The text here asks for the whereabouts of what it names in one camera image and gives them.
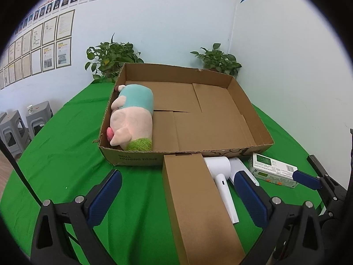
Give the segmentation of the potted plant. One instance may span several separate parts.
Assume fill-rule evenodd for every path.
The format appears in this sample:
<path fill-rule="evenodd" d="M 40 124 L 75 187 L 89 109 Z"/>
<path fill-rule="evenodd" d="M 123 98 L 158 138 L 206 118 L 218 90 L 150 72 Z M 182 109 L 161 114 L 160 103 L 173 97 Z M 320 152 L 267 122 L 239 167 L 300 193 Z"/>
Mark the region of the potted plant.
<path fill-rule="evenodd" d="M 238 76 L 242 65 L 236 57 L 230 53 L 224 53 L 220 50 L 220 43 L 213 43 L 212 49 L 201 47 L 204 52 L 191 51 L 190 53 L 196 56 L 203 62 L 204 68 L 216 71 L 222 74 L 230 75 L 234 78 Z"/>
<path fill-rule="evenodd" d="M 132 43 L 113 41 L 101 42 L 97 46 L 91 46 L 86 50 L 87 62 L 84 65 L 86 71 L 90 70 L 95 82 L 110 81 L 115 83 L 126 63 L 144 63 L 140 58 L 140 52 L 135 51 Z"/>

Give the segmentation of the white green medicine box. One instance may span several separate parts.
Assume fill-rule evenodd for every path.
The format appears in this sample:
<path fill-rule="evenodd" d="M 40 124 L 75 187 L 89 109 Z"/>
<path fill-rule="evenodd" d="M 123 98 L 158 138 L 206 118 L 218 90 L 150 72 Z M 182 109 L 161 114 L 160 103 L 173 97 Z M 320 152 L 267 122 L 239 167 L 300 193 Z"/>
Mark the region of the white green medicine box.
<path fill-rule="evenodd" d="M 297 170 L 293 165 L 257 153 L 250 158 L 250 172 L 255 178 L 279 186 L 295 188 L 298 182 L 293 179 L 293 174 Z"/>

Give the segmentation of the grey plastic stool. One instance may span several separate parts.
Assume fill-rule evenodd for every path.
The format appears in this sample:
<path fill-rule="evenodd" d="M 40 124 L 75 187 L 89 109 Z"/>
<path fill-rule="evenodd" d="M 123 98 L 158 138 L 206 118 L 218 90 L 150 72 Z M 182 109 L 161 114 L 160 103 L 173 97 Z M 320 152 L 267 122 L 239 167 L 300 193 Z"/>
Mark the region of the grey plastic stool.
<path fill-rule="evenodd" d="M 22 155 L 30 144 L 29 129 L 25 127 L 18 110 L 8 113 L 1 120 L 1 138 L 14 158 Z"/>
<path fill-rule="evenodd" d="M 26 121 L 28 124 L 30 137 L 33 139 L 44 125 L 53 117 L 53 111 L 50 107 L 49 101 L 44 101 L 33 105 L 32 114 L 26 114 Z"/>

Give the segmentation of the white hair dryer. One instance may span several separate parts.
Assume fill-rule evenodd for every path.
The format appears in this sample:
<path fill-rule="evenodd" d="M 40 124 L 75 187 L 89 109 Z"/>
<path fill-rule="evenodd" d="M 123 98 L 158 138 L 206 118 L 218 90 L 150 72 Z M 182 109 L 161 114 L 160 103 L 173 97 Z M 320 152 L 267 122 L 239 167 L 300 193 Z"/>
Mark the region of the white hair dryer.
<path fill-rule="evenodd" d="M 227 180 L 230 178 L 231 165 L 227 157 L 204 157 L 207 168 L 215 182 L 226 211 L 233 224 L 239 222 L 235 205 L 230 194 Z"/>

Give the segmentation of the pink plush pig toy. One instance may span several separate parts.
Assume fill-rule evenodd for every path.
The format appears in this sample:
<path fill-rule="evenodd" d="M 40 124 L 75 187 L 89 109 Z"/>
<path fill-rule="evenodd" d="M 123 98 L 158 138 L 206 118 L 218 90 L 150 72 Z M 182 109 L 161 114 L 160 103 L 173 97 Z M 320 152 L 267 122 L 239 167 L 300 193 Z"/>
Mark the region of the pink plush pig toy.
<path fill-rule="evenodd" d="M 153 147 L 154 96 L 140 84 L 118 86 L 111 104 L 107 140 L 124 151 L 151 151 Z"/>

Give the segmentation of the long brown cardboard box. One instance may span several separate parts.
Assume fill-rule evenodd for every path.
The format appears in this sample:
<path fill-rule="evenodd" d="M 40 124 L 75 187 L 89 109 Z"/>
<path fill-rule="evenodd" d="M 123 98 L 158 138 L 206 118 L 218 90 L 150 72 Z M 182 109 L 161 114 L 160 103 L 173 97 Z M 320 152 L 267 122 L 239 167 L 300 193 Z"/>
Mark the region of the long brown cardboard box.
<path fill-rule="evenodd" d="M 180 264 L 240 264 L 244 249 L 202 155 L 165 155 L 162 175 Z"/>

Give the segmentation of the right potted plant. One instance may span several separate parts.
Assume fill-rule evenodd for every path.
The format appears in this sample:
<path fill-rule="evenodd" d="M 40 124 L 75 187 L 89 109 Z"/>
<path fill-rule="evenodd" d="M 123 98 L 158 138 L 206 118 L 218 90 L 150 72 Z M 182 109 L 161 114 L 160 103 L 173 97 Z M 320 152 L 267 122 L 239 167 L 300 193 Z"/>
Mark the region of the right potted plant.
<path fill-rule="evenodd" d="M 216 71 L 222 74 L 230 75 L 234 78 L 238 76 L 242 65 L 236 57 L 230 53 L 224 53 L 220 50 L 220 43 L 213 43 L 212 49 L 201 47 L 204 52 L 191 51 L 190 53 L 196 56 L 203 62 L 204 68 Z"/>

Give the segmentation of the white rounded device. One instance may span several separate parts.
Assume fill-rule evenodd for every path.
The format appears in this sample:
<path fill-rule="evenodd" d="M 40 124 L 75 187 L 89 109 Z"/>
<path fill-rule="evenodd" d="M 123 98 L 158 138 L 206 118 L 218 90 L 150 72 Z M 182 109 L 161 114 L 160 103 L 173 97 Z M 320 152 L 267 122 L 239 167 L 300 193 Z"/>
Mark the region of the white rounded device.
<path fill-rule="evenodd" d="M 229 162 L 230 162 L 229 180 L 232 184 L 234 184 L 235 175 L 238 172 L 245 172 L 256 186 L 260 185 L 259 182 L 256 180 L 256 178 L 253 176 L 253 174 L 248 170 L 248 168 L 242 163 L 242 161 L 238 157 L 230 158 Z"/>

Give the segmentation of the framed certificates on wall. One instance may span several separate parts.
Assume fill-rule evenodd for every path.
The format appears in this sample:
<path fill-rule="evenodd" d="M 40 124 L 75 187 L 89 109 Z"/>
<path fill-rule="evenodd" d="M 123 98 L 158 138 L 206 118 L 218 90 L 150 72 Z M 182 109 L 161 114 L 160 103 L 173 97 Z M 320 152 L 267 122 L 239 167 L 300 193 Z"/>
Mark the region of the framed certificates on wall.
<path fill-rule="evenodd" d="M 1 89 L 72 65 L 75 10 L 53 16 L 19 33 L 1 53 Z"/>

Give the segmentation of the left potted plant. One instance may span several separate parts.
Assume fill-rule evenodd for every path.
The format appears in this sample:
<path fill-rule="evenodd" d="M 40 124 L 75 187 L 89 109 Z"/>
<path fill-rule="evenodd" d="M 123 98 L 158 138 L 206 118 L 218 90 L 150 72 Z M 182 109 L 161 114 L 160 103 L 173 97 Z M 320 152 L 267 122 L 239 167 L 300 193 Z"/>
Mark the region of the left potted plant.
<path fill-rule="evenodd" d="M 140 52 L 135 51 L 132 43 L 113 41 L 101 42 L 97 46 L 91 46 L 86 50 L 87 62 L 84 65 L 86 71 L 90 70 L 95 82 L 110 81 L 115 83 L 126 63 L 144 63 L 140 58 Z"/>

